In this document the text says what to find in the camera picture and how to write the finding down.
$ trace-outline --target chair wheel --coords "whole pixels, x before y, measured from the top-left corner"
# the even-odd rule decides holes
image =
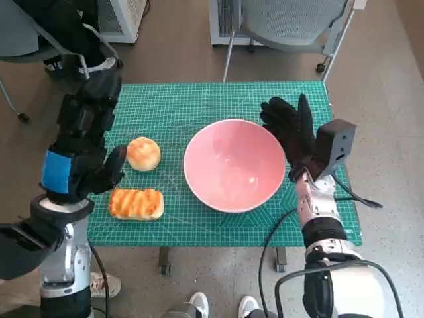
[[[122,60],[117,60],[117,68],[122,68],[124,66],[124,62]]]
[[[325,71],[325,65],[324,65],[324,63],[317,64],[316,71],[317,71],[318,74],[323,73]]]
[[[171,264],[167,263],[167,265],[160,265],[159,273],[163,276],[169,276],[171,274]]]
[[[283,264],[278,264],[276,262],[276,272],[277,273],[284,273],[286,271],[286,267]]]
[[[21,123],[24,123],[24,124],[29,124],[31,122],[31,119],[29,118],[29,116],[24,113],[19,113],[18,119]]]

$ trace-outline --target table leg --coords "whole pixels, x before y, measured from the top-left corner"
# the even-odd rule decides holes
[[[168,276],[171,273],[171,263],[169,259],[170,247],[161,246],[159,248],[159,273],[164,276]]]
[[[286,265],[287,265],[286,248],[276,247],[276,254],[277,254],[276,272],[284,273],[286,271]]]

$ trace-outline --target black glove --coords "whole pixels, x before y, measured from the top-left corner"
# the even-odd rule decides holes
[[[313,154],[315,145],[312,114],[306,96],[299,96],[298,110],[279,97],[260,106],[263,127],[280,142],[290,166],[302,166],[302,161]]]

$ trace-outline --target bread roll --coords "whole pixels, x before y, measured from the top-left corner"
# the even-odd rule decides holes
[[[127,147],[127,161],[135,170],[151,171],[159,164],[160,148],[149,138],[134,139]]]
[[[157,220],[164,214],[164,196],[153,189],[112,191],[109,211],[124,220]]]

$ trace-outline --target round bun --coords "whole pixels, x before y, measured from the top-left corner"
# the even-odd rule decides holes
[[[149,138],[134,139],[127,146],[127,161],[135,170],[151,171],[159,164],[160,148]]]

